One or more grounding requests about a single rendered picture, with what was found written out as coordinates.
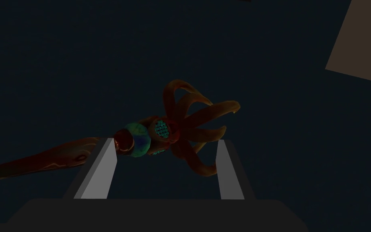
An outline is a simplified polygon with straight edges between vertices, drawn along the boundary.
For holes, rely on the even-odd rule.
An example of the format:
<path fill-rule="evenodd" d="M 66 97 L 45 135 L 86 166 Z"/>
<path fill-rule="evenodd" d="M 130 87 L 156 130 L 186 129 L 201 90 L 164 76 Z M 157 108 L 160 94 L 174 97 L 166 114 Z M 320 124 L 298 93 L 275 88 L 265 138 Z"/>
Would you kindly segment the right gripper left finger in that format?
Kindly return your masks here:
<path fill-rule="evenodd" d="M 114 139 L 100 138 L 63 198 L 106 199 L 116 164 Z"/>

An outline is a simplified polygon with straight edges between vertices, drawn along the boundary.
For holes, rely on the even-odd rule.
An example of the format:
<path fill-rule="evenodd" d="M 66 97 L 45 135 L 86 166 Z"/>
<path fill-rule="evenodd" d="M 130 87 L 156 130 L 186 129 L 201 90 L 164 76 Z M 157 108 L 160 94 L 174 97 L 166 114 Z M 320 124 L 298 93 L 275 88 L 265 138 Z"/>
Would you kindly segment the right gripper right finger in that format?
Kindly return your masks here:
<path fill-rule="evenodd" d="M 231 140 L 219 140 L 216 151 L 216 168 L 222 200 L 255 200 L 253 189 Z"/>

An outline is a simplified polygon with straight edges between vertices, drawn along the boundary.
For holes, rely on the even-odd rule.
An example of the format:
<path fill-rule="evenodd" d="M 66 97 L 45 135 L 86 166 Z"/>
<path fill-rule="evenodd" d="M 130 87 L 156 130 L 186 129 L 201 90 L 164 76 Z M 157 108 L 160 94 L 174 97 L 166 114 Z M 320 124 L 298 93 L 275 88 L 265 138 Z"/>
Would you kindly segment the orange clawed ornate staff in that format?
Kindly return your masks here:
<path fill-rule="evenodd" d="M 202 129 L 201 125 L 240 109 L 237 101 L 212 103 L 183 80 L 169 82 L 163 90 L 165 115 L 150 116 L 127 124 L 114 134 L 117 155 L 141 157 L 170 149 L 201 176 L 216 175 L 216 165 L 205 165 L 198 152 L 209 142 L 220 140 L 226 127 Z M 61 144 L 41 153 L 0 164 L 0 180 L 35 172 L 72 168 L 85 164 L 98 137 L 87 137 Z"/>

